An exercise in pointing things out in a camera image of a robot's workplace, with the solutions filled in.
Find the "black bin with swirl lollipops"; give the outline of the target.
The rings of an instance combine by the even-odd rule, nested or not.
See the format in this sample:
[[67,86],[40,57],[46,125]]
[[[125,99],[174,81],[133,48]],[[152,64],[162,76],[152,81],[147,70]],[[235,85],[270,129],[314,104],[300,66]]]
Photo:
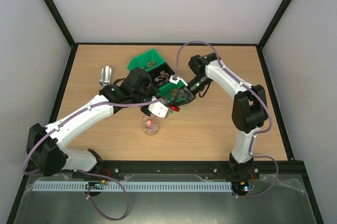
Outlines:
[[168,63],[163,63],[150,69],[148,73],[152,79],[153,87],[160,88],[169,83],[169,78],[174,74],[174,71]]

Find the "silver metal scoop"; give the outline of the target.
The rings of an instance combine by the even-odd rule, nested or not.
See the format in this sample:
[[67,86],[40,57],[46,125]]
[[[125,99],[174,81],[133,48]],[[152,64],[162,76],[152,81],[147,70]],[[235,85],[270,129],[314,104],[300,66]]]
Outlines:
[[109,85],[111,83],[111,75],[112,75],[112,68],[110,66],[104,66],[101,69],[99,84],[102,87]]

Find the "clear glass jar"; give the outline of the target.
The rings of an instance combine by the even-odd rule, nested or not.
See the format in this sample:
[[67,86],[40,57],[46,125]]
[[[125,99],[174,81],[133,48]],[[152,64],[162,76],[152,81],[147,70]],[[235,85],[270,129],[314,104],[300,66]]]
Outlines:
[[158,119],[155,115],[144,115],[142,117],[143,131],[147,135],[155,135],[158,133]]

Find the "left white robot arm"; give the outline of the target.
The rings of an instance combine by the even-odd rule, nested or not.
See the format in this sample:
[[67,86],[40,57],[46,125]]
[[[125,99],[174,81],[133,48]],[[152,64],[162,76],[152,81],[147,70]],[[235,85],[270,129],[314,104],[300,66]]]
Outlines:
[[160,118],[170,112],[150,74],[141,68],[132,69],[125,78],[104,86],[88,103],[68,116],[46,126],[33,125],[28,133],[23,173],[29,174],[26,170],[29,161],[36,166],[34,171],[42,172],[45,177],[61,170],[91,171],[98,164],[99,155],[92,149],[70,149],[69,144],[97,122],[129,107],[139,107],[145,115]]

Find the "red jar lid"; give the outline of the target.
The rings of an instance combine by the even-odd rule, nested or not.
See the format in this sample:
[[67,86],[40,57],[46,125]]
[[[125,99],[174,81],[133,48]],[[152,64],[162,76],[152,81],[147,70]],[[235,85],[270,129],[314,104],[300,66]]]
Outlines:
[[179,111],[180,111],[180,108],[177,107],[177,106],[169,105],[169,107],[170,107],[170,109],[171,109],[172,111],[176,111],[176,112],[179,112]]

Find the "green bin with lollipops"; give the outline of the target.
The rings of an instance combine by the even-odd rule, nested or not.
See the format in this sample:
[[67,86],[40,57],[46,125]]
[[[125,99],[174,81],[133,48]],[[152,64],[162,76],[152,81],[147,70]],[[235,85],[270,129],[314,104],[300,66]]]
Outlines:
[[150,71],[155,67],[165,63],[165,59],[158,53],[156,49],[150,49],[130,60],[127,69],[131,71],[135,68],[141,68]]

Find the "green bin with gummy candies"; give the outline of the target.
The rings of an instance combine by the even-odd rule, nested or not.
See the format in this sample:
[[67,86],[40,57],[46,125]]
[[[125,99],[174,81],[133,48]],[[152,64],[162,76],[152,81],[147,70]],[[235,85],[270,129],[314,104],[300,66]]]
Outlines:
[[184,83],[182,81],[179,81],[178,84],[167,82],[165,85],[159,87],[159,96],[172,104],[181,87],[184,87]]

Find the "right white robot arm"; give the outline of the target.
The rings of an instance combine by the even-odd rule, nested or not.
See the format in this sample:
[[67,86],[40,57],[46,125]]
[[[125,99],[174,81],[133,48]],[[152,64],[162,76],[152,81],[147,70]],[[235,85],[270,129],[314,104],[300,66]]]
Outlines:
[[173,99],[174,106],[191,103],[201,91],[207,91],[216,82],[233,99],[232,122],[237,128],[235,146],[229,156],[230,173],[237,178],[248,170],[254,171],[252,149],[257,134],[270,118],[265,89],[251,85],[228,69],[216,53],[195,55],[189,61],[189,68],[195,77],[184,84]]

